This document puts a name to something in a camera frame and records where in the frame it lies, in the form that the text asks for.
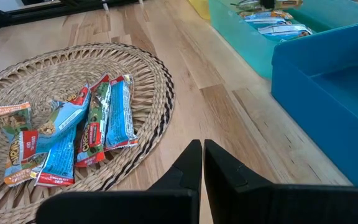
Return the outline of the green orange-ended granola bar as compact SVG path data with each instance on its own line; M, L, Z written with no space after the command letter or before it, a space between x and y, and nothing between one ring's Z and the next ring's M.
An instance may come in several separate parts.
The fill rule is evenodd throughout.
M39 132L20 131L12 139L4 172L9 187L35 179L42 169L48 151L38 150Z
M20 131L32 129L30 103L0 106L0 123L9 142Z

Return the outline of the round woven wicker mat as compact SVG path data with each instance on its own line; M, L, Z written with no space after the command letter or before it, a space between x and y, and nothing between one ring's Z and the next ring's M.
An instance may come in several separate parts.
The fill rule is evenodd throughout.
M107 191L129 175L158 144L175 105L173 78L163 62L148 51L122 43L77 45L24 60L0 71L0 106L29 102L32 125L38 128L51 113L52 100L65 100L104 72L131 74L131 107L136 146L108 152L107 159L75 169L68 187L38 187L27 181L14 187L3 181L9 153L0 124L0 224L30 224L47 198L71 191Z

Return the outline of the blue red-ended granola bar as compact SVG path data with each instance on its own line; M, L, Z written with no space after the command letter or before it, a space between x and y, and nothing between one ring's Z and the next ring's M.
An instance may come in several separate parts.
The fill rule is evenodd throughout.
M52 146L44 166L37 174L35 185L60 187L75 183L73 175L75 137L76 128L73 128Z
M121 75L110 81L111 96L109 104L108 126L105 151L135 146L135 135L131 109L132 76Z
M37 130L22 131L18 136L20 159L37 153L48 152L83 119L90 102L90 86L87 83L71 101L57 106L48 120Z

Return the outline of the yellow plastic bin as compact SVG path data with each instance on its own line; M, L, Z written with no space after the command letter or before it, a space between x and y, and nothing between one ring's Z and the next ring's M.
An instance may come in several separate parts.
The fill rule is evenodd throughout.
M188 0L188 1L201 18L205 20L210 20L211 16L209 13L208 0Z

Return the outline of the black aluminium rig frame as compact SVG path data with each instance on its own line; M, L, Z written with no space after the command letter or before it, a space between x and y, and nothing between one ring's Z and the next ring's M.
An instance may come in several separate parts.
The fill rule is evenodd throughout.
M7 12L0 9L0 28L93 11L102 9L104 5L107 5L107 7L116 7L138 1L139 0L56 0L55 3L50 2L49 4L45 3L39 6L33 4L27 8Z

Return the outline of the teal plastic bin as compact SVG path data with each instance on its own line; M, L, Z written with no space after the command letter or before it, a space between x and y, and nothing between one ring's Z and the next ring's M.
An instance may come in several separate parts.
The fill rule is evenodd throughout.
M234 50L263 78L272 77L272 56L277 41L246 23L235 6L241 0L208 0L211 24ZM358 24L358 2L353 0L303 0L288 9L292 23L304 24L315 34Z

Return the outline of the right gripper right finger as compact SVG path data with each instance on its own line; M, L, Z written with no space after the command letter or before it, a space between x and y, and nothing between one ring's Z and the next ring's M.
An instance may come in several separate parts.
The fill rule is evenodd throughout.
M210 139L204 180L214 224L358 224L358 187L275 184Z

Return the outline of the green red-ended granola bar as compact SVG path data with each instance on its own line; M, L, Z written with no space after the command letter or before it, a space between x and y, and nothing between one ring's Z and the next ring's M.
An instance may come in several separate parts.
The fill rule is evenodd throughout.
M104 143L110 99L110 76L105 72L91 87L88 117L76 154L75 167L87 167L105 159Z

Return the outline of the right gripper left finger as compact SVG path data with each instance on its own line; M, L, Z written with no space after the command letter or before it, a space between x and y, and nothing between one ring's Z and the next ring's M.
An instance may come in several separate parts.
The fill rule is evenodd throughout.
M36 224L199 224L203 148L194 139L147 190L67 192L36 212Z

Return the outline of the blue plastic bin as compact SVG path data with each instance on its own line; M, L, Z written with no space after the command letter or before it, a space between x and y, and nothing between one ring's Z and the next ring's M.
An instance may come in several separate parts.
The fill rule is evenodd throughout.
M276 45L272 95L358 186L358 24Z

